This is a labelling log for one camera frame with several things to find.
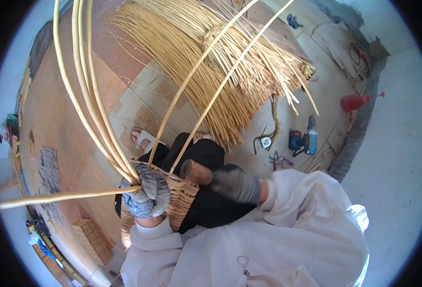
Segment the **wicker basket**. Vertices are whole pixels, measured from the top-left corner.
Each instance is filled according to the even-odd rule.
[[[81,221],[75,222],[72,228],[76,231],[83,247],[93,257],[96,263],[106,265],[112,260],[112,255],[103,240],[99,237],[92,220],[82,219]]]
[[[132,164],[140,164],[141,162],[131,160]],[[171,191],[170,205],[166,210],[166,213],[170,218],[170,226],[174,232],[177,232],[187,215],[188,209],[192,204],[195,196],[198,192],[198,185],[181,179],[176,175],[170,175],[164,170],[152,165],[153,170],[162,173],[164,179],[168,183],[168,187]],[[121,205],[121,232],[122,232],[122,243],[126,248],[131,246],[130,240],[130,229],[134,225],[134,217],[131,215],[124,201],[122,200]]]

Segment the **white wall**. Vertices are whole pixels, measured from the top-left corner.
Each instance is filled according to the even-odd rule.
[[[372,118],[342,186],[367,208],[370,250],[364,287],[387,286],[422,230],[422,56],[417,47],[387,58]]]
[[[61,0],[62,8],[69,0]],[[24,19],[0,69],[0,134],[4,129],[8,113],[15,112],[15,105],[24,70],[37,32],[53,17],[54,0],[38,0]],[[0,158],[8,156],[7,143],[0,144]]]
[[[345,3],[362,13],[364,26],[362,34],[369,43],[375,36],[381,39],[382,45],[390,55],[416,46],[404,20],[389,0],[336,0]]]
[[[0,193],[0,200],[7,200],[21,197],[18,189],[10,189]],[[31,220],[25,206],[0,210],[12,248],[23,262],[24,266],[31,273],[32,277],[40,286],[60,287],[62,286],[55,276],[43,264],[34,248],[28,245],[29,230],[26,227],[26,220]]]

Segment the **gloved hand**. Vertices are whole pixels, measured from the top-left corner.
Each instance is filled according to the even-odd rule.
[[[209,186],[211,190],[238,203],[257,204],[260,200],[260,180],[242,169],[214,171]]]
[[[163,176],[151,170],[145,164],[138,164],[134,169],[141,179],[142,190],[122,193],[126,207],[136,218],[148,218],[162,215],[170,204],[171,192]],[[133,185],[123,179],[120,187]]]

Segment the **concrete floor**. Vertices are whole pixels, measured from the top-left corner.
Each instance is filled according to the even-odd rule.
[[[141,63],[149,66],[145,67],[131,58],[113,38],[107,37],[109,34],[105,26],[104,14],[112,11],[120,2],[121,0],[95,1],[93,55],[101,94],[112,127],[127,155],[138,157],[142,153],[136,150],[130,141],[131,128],[140,126],[156,135],[177,87],[164,81],[161,75],[157,77],[156,73],[149,69],[149,67],[155,67],[155,64],[148,58],[135,49],[125,46],[131,54],[139,56]],[[226,162],[237,164],[260,177],[271,174],[272,165],[269,163],[268,156],[275,150],[280,155],[291,158],[294,161],[294,168],[301,171],[308,171],[317,163],[321,163],[319,170],[327,169],[346,138],[346,129],[349,124],[349,118],[342,122],[345,113],[341,111],[339,101],[343,96],[354,92],[353,85],[335,62],[311,38],[313,31],[311,26],[316,25],[313,20],[325,19],[324,15],[314,6],[309,5],[306,0],[296,2],[305,2],[306,5],[298,5],[299,10],[289,10],[290,13],[300,14],[302,11],[303,15],[310,15],[311,18],[311,25],[305,25],[301,30],[296,30],[293,35],[300,44],[299,50],[304,51],[317,71],[312,78],[317,77],[318,80],[310,83],[310,89],[321,115],[316,120],[318,152],[314,157],[301,154],[293,159],[292,151],[288,150],[289,129],[305,132],[308,117],[312,113],[311,104],[306,95],[297,90],[294,95],[300,101],[298,105],[300,115],[295,116],[288,107],[286,99],[280,99],[277,112],[281,122],[280,134],[269,152],[258,147],[258,154],[246,161],[245,159],[254,152],[254,137],[259,135],[265,126],[266,132],[273,130],[271,105],[267,102],[255,115],[252,126],[247,127],[243,132],[244,142],[233,147],[232,155],[226,157]],[[270,18],[271,15],[273,13],[267,8],[259,6],[255,12],[249,14],[249,18],[265,19]],[[70,18],[71,10],[68,10],[60,20],[61,44],[71,84],[73,87],[78,87],[76,72],[72,68]],[[276,25],[278,33],[280,27],[285,31],[290,29],[281,21],[278,21]],[[122,31],[117,29],[115,31],[128,39]],[[83,102],[81,91],[75,89],[75,92]],[[192,129],[197,118],[190,102],[186,98],[181,99],[168,121],[162,141],[172,144],[177,134],[189,132]],[[20,145],[21,163],[30,193],[38,193],[37,159],[40,146],[51,146],[58,151],[63,192],[111,189],[119,186],[121,176],[112,169],[91,140],[70,102],[59,75],[53,45],[48,48],[37,76],[31,84],[20,138],[28,138],[30,131],[33,132],[36,140],[35,151],[31,155],[28,154],[27,141],[21,141]],[[70,224],[81,218],[93,219],[107,239],[108,247],[115,248],[121,234],[120,219],[115,214],[113,202],[113,196],[61,202],[59,209],[62,224],[51,222],[55,243],[83,276],[90,277],[98,270],[98,266],[92,264],[91,259],[77,247],[80,246],[80,242],[76,236],[73,236]]]

